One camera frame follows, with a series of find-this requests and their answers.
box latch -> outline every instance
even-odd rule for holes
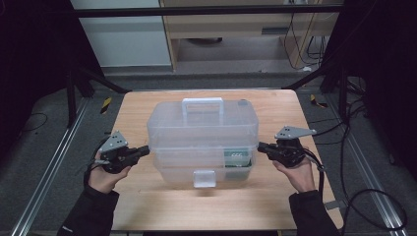
[[[215,187],[214,170],[195,170],[194,171],[194,188],[212,188]]]

hand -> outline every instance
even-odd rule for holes
[[[277,170],[287,176],[289,182],[298,191],[298,193],[316,190],[312,163],[308,158],[304,158],[300,164],[292,168],[286,168],[276,160],[274,160],[272,164]]]
[[[99,153],[95,155],[95,159],[100,159]],[[92,168],[93,170],[89,175],[89,185],[103,194],[108,194],[114,189],[116,183],[119,182],[119,180],[128,176],[128,173],[132,167],[126,167],[118,174],[107,173],[101,166],[94,168],[93,165]]]

black sleeve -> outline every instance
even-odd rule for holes
[[[289,197],[297,236],[340,236],[328,216],[319,191],[293,194]]]
[[[76,204],[58,230],[58,236],[110,235],[113,212],[119,194],[102,194],[86,185]]]

wooden table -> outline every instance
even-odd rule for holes
[[[273,136],[284,125],[308,128],[298,97],[293,90],[166,90],[136,91],[125,95],[114,131],[119,130],[138,148],[148,144],[147,121],[161,101],[181,101],[185,97],[222,97],[228,100],[250,100],[258,115],[260,142],[273,143]],[[302,137],[318,158],[312,137]],[[278,172],[264,153],[257,153],[257,162],[248,180],[220,183],[215,188],[194,189],[174,186],[163,181],[153,167],[153,153],[140,159],[129,176],[115,190],[120,193],[115,210],[113,230],[277,230],[295,229],[288,197],[296,191],[287,178]],[[316,187],[319,172],[314,169]],[[334,196],[325,180],[324,201]],[[342,226],[340,211],[332,209],[330,217]]]

aluminum rail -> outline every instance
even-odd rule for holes
[[[336,101],[333,99],[331,95],[325,94],[325,97],[329,101],[329,105],[333,113],[336,115],[337,118],[339,118],[338,116],[339,113],[337,109],[335,108]],[[380,180],[378,179],[371,165],[367,161],[365,154],[362,152],[362,150],[360,149],[355,139],[354,131],[350,131],[350,134],[347,136],[346,141],[349,144],[352,157],[355,160],[356,166],[358,167],[359,172],[361,173],[362,178],[365,184],[367,185],[367,187],[370,189],[383,191],[384,189]],[[402,222],[392,202],[390,201],[390,199],[387,196],[382,196],[379,194],[372,194],[372,197],[386,226],[389,228],[399,227],[402,224]],[[397,231],[390,231],[389,233],[392,236],[407,236],[408,235],[405,229],[397,230]]]
[[[43,203],[43,200],[48,193],[48,190],[55,178],[55,175],[61,165],[62,160],[70,146],[71,141],[75,137],[77,130],[83,120],[83,117],[86,113],[86,108],[89,104],[89,98],[83,98],[80,102],[80,107],[78,110],[78,118],[75,120],[74,124],[67,129],[64,134],[64,137],[61,140],[58,148],[55,150],[54,155],[49,162],[45,173],[43,174],[40,182],[38,183],[33,195],[30,198],[28,205],[26,206],[24,212],[22,213],[19,221],[16,223],[13,228],[11,235],[12,236],[25,236],[28,234],[31,224],[33,223],[34,218],[37,215],[37,212],[40,209],[40,206]]]

